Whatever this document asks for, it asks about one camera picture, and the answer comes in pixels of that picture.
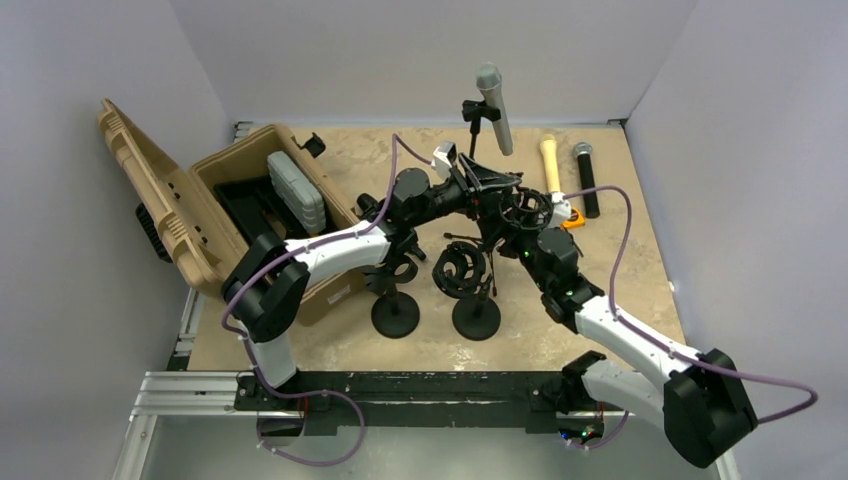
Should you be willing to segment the black tripod shock-mount stand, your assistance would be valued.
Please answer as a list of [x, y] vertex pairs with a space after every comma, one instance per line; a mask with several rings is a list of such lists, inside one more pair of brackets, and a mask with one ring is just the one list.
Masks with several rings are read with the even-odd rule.
[[473, 218], [478, 238], [445, 235], [450, 243], [432, 271], [445, 294], [459, 299], [495, 290], [495, 254], [519, 261], [549, 298], [572, 296], [582, 287], [582, 250], [571, 230], [584, 226], [585, 217], [562, 193], [526, 187], [491, 192], [475, 203]]

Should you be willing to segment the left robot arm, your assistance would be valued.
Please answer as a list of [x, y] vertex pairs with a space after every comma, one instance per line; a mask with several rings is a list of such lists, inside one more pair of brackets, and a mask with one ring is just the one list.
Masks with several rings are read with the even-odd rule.
[[297, 399], [287, 332], [311, 287], [354, 270], [392, 270], [416, 244], [416, 227], [453, 213], [482, 219], [522, 183], [521, 173], [494, 171], [465, 154], [433, 158], [431, 164], [445, 172], [441, 183], [431, 184], [422, 169], [394, 169], [383, 200], [360, 196], [364, 217], [351, 227], [303, 240], [261, 235], [225, 280], [225, 316], [237, 321], [232, 330], [261, 380], [260, 397], [272, 408]]

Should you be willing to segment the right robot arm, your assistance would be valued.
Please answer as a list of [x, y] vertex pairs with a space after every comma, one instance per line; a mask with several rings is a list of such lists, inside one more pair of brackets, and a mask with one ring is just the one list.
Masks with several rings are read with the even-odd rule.
[[500, 253], [516, 258], [541, 293], [547, 314], [630, 365], [608, 360], [564, 376], [561, 392], [576, 407], [592, 400], [621, 407], [660, 429], [689, 464], [706, 468], [752, 433], [757, 415], [732, 359], [718, 349], [701, 353], [670, 339], [620, 309], [579, 271], [570, 233], [550, 226], [550, 195], [528, 188], [484, 201], [478, 225], [502, 241]]

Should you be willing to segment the black shock-mount round stand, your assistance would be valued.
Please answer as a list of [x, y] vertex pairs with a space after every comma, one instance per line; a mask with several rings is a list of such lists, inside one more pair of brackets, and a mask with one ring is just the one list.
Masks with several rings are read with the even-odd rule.
[[487, 257], [475, 243], [449, 243], [431, 274], [436, 287], [456, 300], [452, 323], [462, 337], [483, 341], [495, 335], [501, 312], [492, 299], [494, 275], [488, 273]]

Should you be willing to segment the black mesh-head microphone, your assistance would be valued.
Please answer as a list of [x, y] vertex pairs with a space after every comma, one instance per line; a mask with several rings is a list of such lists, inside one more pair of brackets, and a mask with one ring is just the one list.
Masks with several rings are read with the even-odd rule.
[[[573, 148], [573, 156], [578, 165], [578, 173], [582, 190], [596, 187], [592, 167], [592, 146], [587, 142], [579, 142]], [[600, 207], [597, 194], [592, 191], [583, 195], [584, 215], [586, 218], [594, 219], [600, 216]]]

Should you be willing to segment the black round-base mic stand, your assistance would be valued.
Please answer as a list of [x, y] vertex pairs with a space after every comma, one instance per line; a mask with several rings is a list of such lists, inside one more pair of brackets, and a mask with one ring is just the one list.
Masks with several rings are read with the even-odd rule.
[[370, 313], [376, 331], [390, 339], [410, 335], [419, 325], [420, 309], [415, 299], [399, 291], [397, 285], [415, 278], [415, 262], [402, 255], [381, 265], [364, 267], [362, 272], [366, 290], [378, 296]]

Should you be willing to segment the cream condenser microphone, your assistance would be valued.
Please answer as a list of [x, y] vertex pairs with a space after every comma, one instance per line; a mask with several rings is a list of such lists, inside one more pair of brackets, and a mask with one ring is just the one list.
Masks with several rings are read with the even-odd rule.
[[539, 142], [546, 185], [549, 192], [561, 192], [558, 167], [558, 141], [552, 134], [544, 134]]

